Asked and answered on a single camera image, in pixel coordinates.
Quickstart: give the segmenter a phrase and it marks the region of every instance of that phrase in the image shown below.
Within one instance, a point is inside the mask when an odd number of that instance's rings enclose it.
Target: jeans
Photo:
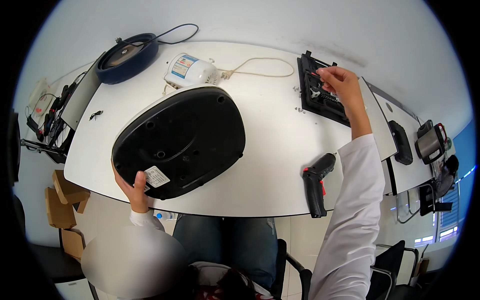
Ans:
[[[209,262],[243,270],[267,289],[275,280],[273,218],[179,215],[173,237],[185,248],[189,264]]]

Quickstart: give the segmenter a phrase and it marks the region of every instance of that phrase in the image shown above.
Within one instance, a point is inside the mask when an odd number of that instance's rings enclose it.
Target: dark hair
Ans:
[[[185,272],[176,281],[176,284],[161,295],[149,297],[149,300],[196,300],[199,271],[195,266],[189,265]],[[223,290],[222,300],[255,300],[253,282],[243,272],[231,268],[217,285]]]
[[[445,167],[447,167],[448,172],[455,177],[458,171],[458,158],[455,155],[450,156],[445,162]]]

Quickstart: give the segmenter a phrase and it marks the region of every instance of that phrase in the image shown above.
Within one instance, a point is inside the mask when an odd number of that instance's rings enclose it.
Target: water bottle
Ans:
[[[156,217],[159,220],[171,221],[171,220],[176,220],[177,219],[177,214],[171,213],[171,212],[159,211],[159,213],[157,213]]]

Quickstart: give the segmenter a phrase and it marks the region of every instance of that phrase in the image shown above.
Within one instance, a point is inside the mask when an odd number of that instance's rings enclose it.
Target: cardboard box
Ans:
[[[79,214],[83,214],[85,210],[85,206],[87,206],[88,200],[82,201],[82,202],[77,202],[73,204],[73,208],[75,208],[75,211]]]
[[[45,203],[47,205],[47,217],[50,226],[55,228],[72,228],[77,225],[73,206],[62,204],[54,189],[45,189]]]
[[[90,191],[84,189],[70,181],[63,176],[63,170],[55,170],[52,174],[53,185],[57,190],[60,202],[63,204],[73,204],[88,200]]]
[[[84,242],[79,233],[62,229],[61,243],[65,253],[77,259],[82,258],[82,254],[84,253]]]

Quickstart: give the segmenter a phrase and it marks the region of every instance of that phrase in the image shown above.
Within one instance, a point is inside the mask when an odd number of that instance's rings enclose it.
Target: white power cord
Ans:
[[[260,73],[250,73],[250,72],[239,72],[239,71],[237,71],[244,64],[246,64],[247,62],[252,61],[252,60],[279,60],[279,61],[283,61],[283,62],[287,63],[292,68],[292,73],[290,73],[288,75],[266,75],[266,74],[260,74]],[[283,60],[283,59],[278,59],[278,58],[272,58],[272,57],[254,57],[254,58],[251,58],[249,60],[246,60],[243,64],[241,64],[240,66],[238,66],[237,68],[235,68],[233,70],[223,70],[223,69],[219,69],[219,70],[220,71],[225,71],[225,72],[222,73],[222,78],[225,79],[225,80],[230,79],[230,77],[233,75],[233,73],[280,78],[280,77],[289,77],[290,75],[292,75],[295,72],[295,69],[293,68],[293,66],[288,61]]]

